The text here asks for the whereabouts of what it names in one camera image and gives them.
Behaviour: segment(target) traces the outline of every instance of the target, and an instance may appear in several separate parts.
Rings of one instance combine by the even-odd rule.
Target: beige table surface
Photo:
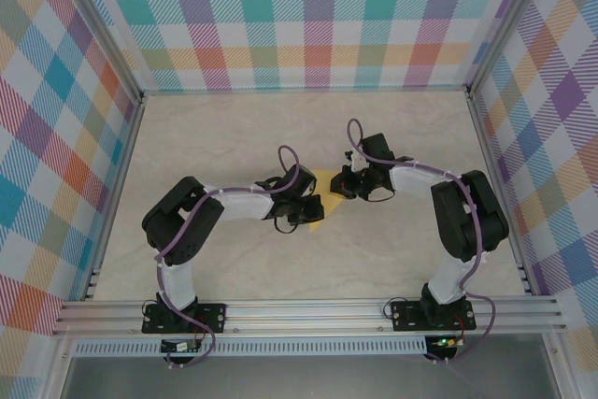
[[[181,178],[218,187],[281,174],[277,147],[310,169],[339,170],[351,117],[382,132],[396,156],[463,173],[484,169],[463,93],[255,93],[150,97],[109,239],[95,300],[150,299],[153,256],[145,214]],[[431,202],[409,194],[343,201],[313,232],[271,221],[218,223],[194,259],[200,299],[420,296],[444,249]],[[508,242],[490,255],[472,292],[523,294]]]

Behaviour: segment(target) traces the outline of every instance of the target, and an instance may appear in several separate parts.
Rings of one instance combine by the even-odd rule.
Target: plaid backdrop
[[[75,299],[133,102],[71,0],[0,0],[0,397],[35,391]]]
[[[486,50],[488,46],[491,44],[492,40],[496,36],[496,33],[500,29],[501,25],[503,24],[503,19],[505,18],[505,14],[508,11],[509,7],[511,6],[513,0],[503,0],[501,5],[496,10],[494,17],[492,18],[492,22],[488,30],[486,31],[486,35],[484,35],[484,40],[482,44],[477,49],[476,58],[474,58],[471,67],[469,67],[469,71],[467,72],[467,76],[465,77],[465,85],[470,85],[474,75],[479,68],[479,64],[481,63],[482,59],[486,55]]]
[[[598,397],[598,0],[533,0],[479,107],[541,293]]]
[[[494,16],[490,0],[105,1],[132,69],[163,91],[461,85]]]

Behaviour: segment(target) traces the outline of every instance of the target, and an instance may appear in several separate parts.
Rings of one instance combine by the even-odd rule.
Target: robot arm
[[[312,194],[316,178],[302,166],[299,167],[297,180],[289,189],[268,194],[269,190],[290,182],[294,170],[295,166],[282,178],[257,182],[247,189],[239,189],[239,192],[222,191],[212,195],[197,210],[187,231],[164,256],[164,293],[178,310],[196,301],[192,259],[218,221],[286,217],[291,226],[298,226],[323,219],[320,196]],[[185,222],[182,212],[190,212],[202,196],[216,190],[203,186],[194,177],[183,178],[144,218],[142,227],[148,243],[158,251],[166,248]]]
[[[395,159],[383,134],[362,139],[361,150],[378,160],[400,165],[368,162],[356,151],[348,151],[350,164],[331,181],[330,190],[346,199],[360,197],[368,201],[378,188],[390,192],[409,192],[434,202],[440,239],[447,250],[438,272],[423,286],[420,306],[431,326],[452,320],[456,308],[464,306],[462,281],[476,262],[477,238],[472,213],[467,210],[462,190],[455,181],[441,174],[422,171],[409,157]],[[482,258],[496,249],[508,236],[508,224],[490,183],[480,171],[460,176],[476,204],[482,233]]]

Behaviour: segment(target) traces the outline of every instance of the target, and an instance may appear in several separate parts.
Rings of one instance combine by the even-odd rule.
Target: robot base
[[[196,326],[170,310],[160,294],[156,294],[156,298],[157,303],[147,305],[143,312],[142,334],[195,334]],[[224,332],[224,323],[226,321],[225,304],[200,304],[195,298],[195,301],[182,309],[181,312],[202,322],[214,334]]]
[[[469,301],[458,301],[452,313],[441,321],[430,324],[421,307],[420,301],[391,302],[392,329],[404,331],[473,331],[476,329],[476,317]]]

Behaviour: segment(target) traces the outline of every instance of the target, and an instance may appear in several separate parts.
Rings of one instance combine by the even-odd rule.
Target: metal rail
[[[486,78],[490,75],[498,58],[503,52],[508,39],[520,24],[520,20],[523,17],[523,14],[525,14],[530,2],[532,2],[532,0],[512,0],[507,13],[505,14],[505,18],[498,29],[498,33],[486,50],[486,54],[482,58],[481,64],[471,81],[471,91],[474,94],[479,91]]]
[[[119,46],[114,42],[102,15],[97,9],[93,0],[73,0],[77,11],[87,23],[98,45],[106,55],[110,65],[119,76],[122,86],[126,89],[131,98],[140,102],[141,86],[135,80],[131,68],[124,60]]]
[[[497,307],[493,334],[543,334],[566,329],[559,306],[551,296],[493,298]],[[381,308],[386,299],[228,301],[224,336],[369,336],[442,335],[440,331],[396,333]],[[141,301],[67,302],[58,317],[54,335],[62,338],[156,338],[141,334]],[[491,308],[472,301],[477,329],[483,333]]]
[[[102,228],[100,229],[97,243],[93,249],[92,263],[88,264],[88,266],[85,268],[83,276],[86,281],[81,283],[78,290],[78,297],[81,299],[87,298],[88,289],[93,284],[93,274],[98,272],[102,266],[102,263],[104,262],[104,257],[106,256],[106,250],[108,247],[108,240],[110,239],[110,234],[112,233],[112,225],[116,219],[116,212],[121,200],[122,190],[124,189],[124,183],[126,181],[129,165],[131,164],[131,159],[133,157],[133,150],[135,149],[135,143],[137,141],[139,129],[141,128],[141,121],[143,120],[145,108],[146,106],[143,103],[135,105],[135,110],[131,119],[131,127],[129,129],[129,135],[124,146],[124,152],[122,153],[119,170],[107,199],[107,208],[104,214],[104,221],[102,222]]]

